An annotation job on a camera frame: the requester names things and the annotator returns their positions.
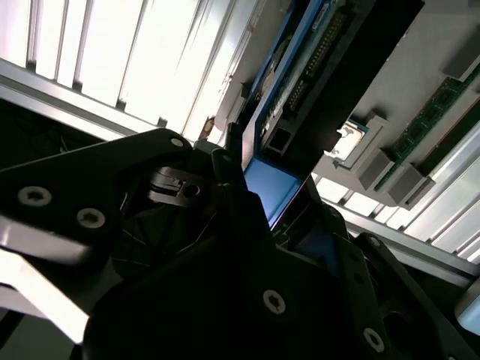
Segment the green circuit board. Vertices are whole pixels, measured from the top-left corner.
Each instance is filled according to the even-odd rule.
[[[391,167],[375,186],[375,191],[382,189],[395,171],[400,168],[401,164],[415,150],[420,142],[453,107],[479,74],[480,65],[478,65],[463,82],[451,77],[447,77],[443,81],[442,85],[440,85],[418,115],[406,127],[394,145],[387,150],[388,156],[394,161],[394,166]]]

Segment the electronic component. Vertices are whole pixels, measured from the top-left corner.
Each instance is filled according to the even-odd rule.
[[[345,161],[353,149],[360,143],[366,130],[366,127],[361,127],[353,121],[347,120],[338,131],[342,137],[338,140],[337,145],[335,145],[332,151],[326,151],[325,155],[337,161]]]
[[[402,136],[388,150],[395,162],[394,166],[383,176],[375,186],[375,191],[382,190],[386,182],[401,167],[401,164],[415,150],[419,143],[428,135],[442,117],[452,108],[458,98],[467,90],[470,84],[480,74],[480,65],[465,79],[464,82],[448,77],[435,91],[432,98],[425,104],[420,113],[412,120]]]

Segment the metal frame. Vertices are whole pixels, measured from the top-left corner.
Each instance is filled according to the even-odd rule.
[[[157,128],[2,59],[0,98],[103,140]]]
[[[391,229],[341,205],[328,200],[323,202],[342,214],[350,232],[376,234],[395,257],[408,266],[465,288],[480,275],[480,268],[465,259]]]

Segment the circuit board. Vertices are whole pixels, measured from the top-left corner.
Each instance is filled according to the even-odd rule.
[[[418,115],[410,122],[394,145],[387,150],[388,156],[394,161],[394,166],[375,186],[375,191],[382,189],[386,182],[401,167],[401,164],[453,107],[479,74],[480,65],[478,65],[463,82],[451,77],[447,77],[443,81],[442,85],[440,85]]]

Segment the screw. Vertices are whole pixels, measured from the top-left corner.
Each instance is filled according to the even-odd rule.
[[[377,353],[383,353],[385,350],[385,344],[375,330],[372,328],[365,328],[363,331],[363,337],[372,349],[374,349]]]
[[[173,137],[172,139],[170,139],[170,142],[175,145],[175,146],[178,146],[179,148],[183,148],[183,142],[179,139],[176,139],[175,137]]]
[[[285,312],[284,298],[274,290],[266,290],[263,293],[263,303],[273,314],[281,315]]]
[[[23,205],[41,207],[50,204],[52,194],[44,187],[27,186],[18,192],[18,200]]]
[[[105,215],[96,208],[83,208],[76,213],[76,220],[87,229],[98,229],[105,224]]]
[[[375,248],[379,248],[380,247],[380,241],[378,241],[378,239],[373,236],[373,235],[369,235],[368,236],[368,240],[370,241],[370,243],[375,247]]]

